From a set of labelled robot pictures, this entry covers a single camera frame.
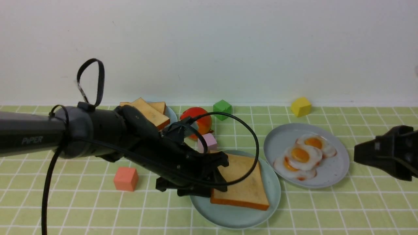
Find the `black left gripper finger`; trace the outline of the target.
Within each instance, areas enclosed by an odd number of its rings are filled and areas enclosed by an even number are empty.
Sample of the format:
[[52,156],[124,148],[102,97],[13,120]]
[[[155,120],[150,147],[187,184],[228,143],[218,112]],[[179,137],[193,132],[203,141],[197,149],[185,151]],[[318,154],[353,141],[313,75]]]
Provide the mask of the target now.
[[196,160],[196,183],[226,183],[219,166],[228,167],[229,159],[222,151],[206,153]]
[[179,197],[199,196],[204,198],[210,198],[214,190],[211,186],[202,186],[194,183],[187,183],[185,186],[178,186],[163,177],[157,178],[155,182],[155,189],[161,192],[165,192],[167,189],[174,189],[177,190],[177,195]]

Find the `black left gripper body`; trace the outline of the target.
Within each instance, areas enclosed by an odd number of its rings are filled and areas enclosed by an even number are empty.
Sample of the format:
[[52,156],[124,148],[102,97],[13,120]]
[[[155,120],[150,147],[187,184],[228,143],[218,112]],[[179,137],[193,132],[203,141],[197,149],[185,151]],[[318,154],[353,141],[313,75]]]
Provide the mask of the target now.
[[191,126],[191,118],[175,122],[159,131],[133,106],[123,106],[122,115],[135,137],[125,158],[158,174],[173,184],[174,188],[203,184],[207,174],[204,155],[184,143],[187,135],[197,132]]

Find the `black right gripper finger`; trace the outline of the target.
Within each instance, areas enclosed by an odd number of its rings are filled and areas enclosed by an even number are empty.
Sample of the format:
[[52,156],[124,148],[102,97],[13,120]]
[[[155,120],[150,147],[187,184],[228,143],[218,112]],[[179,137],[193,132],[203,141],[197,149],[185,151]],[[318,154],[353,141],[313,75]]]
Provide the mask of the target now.
[[370,167],[378,167],[376,161],[376,149],[379,149],[379,142],[377,140],[369,140],[363,143],[358,143],[354,146],[354,162]]

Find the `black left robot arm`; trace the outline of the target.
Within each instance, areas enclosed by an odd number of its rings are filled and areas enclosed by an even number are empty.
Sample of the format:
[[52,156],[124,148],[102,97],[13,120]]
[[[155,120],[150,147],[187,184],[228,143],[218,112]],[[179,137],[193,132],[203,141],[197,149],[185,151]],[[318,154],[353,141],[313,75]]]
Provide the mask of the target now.
[[227,190],[219,166],[228,166],[225,153],[201,154],[180,142],[176,127],[163,136],[140,111],[122,107],[91,112],[77,107],[51,116],[1,112],[1,157],[57,150],[63,159],[96,156],[108,162],[126,158],[157,174],[155,188],[176,189],[179,196],[210,197]]

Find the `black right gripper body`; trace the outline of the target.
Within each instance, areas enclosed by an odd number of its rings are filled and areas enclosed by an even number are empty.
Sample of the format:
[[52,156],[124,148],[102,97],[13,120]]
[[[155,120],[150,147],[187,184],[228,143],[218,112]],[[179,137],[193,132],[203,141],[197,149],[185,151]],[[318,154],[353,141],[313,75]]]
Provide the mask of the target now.
[[417,130],[399,125],[384,135],[376,136],[373,143],[373,163],[392,177],[402,181],[417,178]]

